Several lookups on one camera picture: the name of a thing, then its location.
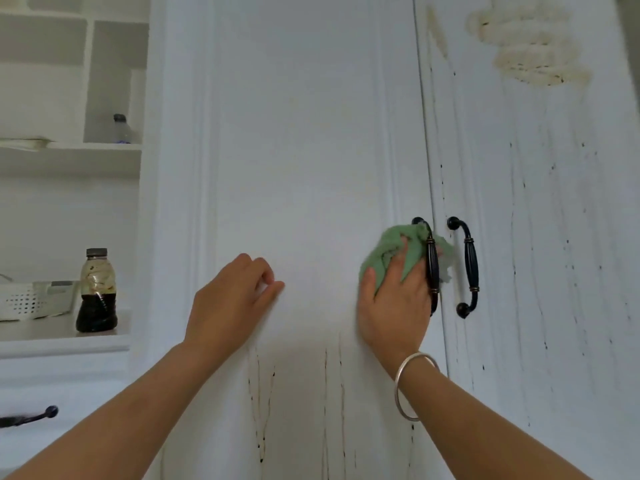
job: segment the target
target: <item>cleaning rag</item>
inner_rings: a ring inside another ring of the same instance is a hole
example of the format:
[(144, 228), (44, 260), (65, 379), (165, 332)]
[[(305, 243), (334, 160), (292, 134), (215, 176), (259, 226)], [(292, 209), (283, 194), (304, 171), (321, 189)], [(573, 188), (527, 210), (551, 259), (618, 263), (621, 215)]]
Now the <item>cleaning rag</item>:
[[(364, 272), (372, 267), (376, 272), (376, 292), (385, 279), (391, 258), (395, 256), (404, 246), (402, 236), (407, 239), (407, 252), (404, 260), (404, 270), (402, 279), (412, 270), (421, 258), (426, 256), (426, 240), (429, 236), (429, 229), (425, 223), (409, 224), (389, 227), (382, 236), (378, 245), (367, 256), (360, 267), (360, 281)], [(443, 237), (433, 234), (438, 252), (438, 265), (440, 268), (440, 281), (448, 283), (451, 279), (447, 273), (454, 261), (454, 247)]]

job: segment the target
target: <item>drawer handle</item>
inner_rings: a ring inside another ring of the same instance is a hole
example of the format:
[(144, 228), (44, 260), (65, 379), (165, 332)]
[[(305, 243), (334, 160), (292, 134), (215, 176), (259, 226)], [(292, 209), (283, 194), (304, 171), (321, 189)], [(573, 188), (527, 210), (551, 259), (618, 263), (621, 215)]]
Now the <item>drawer handle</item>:
[(478, 259), (476, 256), (476, 247), (474, 246), (474, 240), (469, 232), (469, 227), (464, 221), (461, 221), (457, 217), (450, 217), (447, 219), (447, 227), (451, 230), (456, 230), (462, 227), (465, 232), (465, 267), (467, 268), (467, 280), (469, 281), (469, 290), (471, 291), (471, 305), (464, 302), (459, 303), (456, 306), (456, 312), (460, 318), (467, 318), (469, 313), (476, 309), (478, 304)]
[(440, 265), (438, 264), (438, 251), (436, 250), (436, 241), (433, 238), (431, 226), (422, 217), (416, 217), (411, 221), (413, 225), (421, 223), (424, 223), (429, 230), (426, 242), (426, 279), (431, 292), (431, 314), (433, 315), (438, 307), (438, 293), (440, 293)]
[(42, 414), (37, 416), (6, 416), (0, 418), (0, 428), (11, 428), (12, 426), (22, 426), (23, 424), (39, 421), (44, 418), (55, 418), (58, 415), (57, 406), (49, 406)]

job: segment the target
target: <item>person's right hand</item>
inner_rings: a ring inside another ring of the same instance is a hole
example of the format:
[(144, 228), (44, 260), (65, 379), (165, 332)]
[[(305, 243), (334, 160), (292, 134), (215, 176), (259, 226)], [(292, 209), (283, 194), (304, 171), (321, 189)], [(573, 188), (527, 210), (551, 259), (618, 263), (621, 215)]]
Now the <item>person's right hand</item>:
[(382, 367), (393, 378), (400, 364), (418, 352), (431, 316), (431, 295), (421, 259), (401, 282), (406, 246), (396, 254), (376, 294), (376, 273), (368, 268), (360, 284), (358, 326)]
[(240, 254), (196, 293), (183, 347), (213, 372), (247, 341), (283, 289), (267, 261)]

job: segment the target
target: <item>bracelet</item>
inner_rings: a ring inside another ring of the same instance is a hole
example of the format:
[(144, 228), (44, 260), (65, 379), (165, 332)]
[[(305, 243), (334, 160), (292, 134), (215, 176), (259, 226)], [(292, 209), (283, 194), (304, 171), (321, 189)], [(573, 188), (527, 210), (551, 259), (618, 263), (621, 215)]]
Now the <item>bracelet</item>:
[(402, 416), (404, 416), (405, 419), (408, 419), (409, 421), (414, 421), (414, 422), (415, 421), (420, 421), (420, 418), (418, 418), (418, 416), (416, 416), (415, 418), (412, 418), (407, 413), (405, 413), (404, 410), (402, 409), (402, 406), (400, 405), (400, 397), (398, 396), (398, 384), (400, 382), (400, 376), (402, 375), (402, 372), (404, 371), (404, 368), (406, 367), (406, 365), (409, 362), (411, 362), (416, 357), (424, 357), (429, 362), (431, 362), (432, 366), (434, 366), (438, 372), (440, 371), (440, 368), (438, 367), (438, 363), (436, 362), (436, 359), (434, 359), (429, 354), (425, 354), (424, 352), (416, 352), (415, 354), (409, 355), (409, 357), (404, 359), (404, 362), (400, 365), (400, 368), (398, 369), (398, 371), (396, 373), (396, 380), (394, 382), (394, 384), (395, 384), (394, 394), (396, 396), (396, 406), (398, 407), (398, 411), (400, 411), (400, 414), (402, 414)]

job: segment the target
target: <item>white plastic basket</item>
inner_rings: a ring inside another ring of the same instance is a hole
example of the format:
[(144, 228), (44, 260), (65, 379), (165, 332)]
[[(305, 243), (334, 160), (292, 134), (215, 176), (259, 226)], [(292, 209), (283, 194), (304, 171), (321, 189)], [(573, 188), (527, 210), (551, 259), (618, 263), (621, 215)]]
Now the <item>white plastic basket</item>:
[(77, 281), (0, 285), (0, 321), (31, 320), (69, 313)]

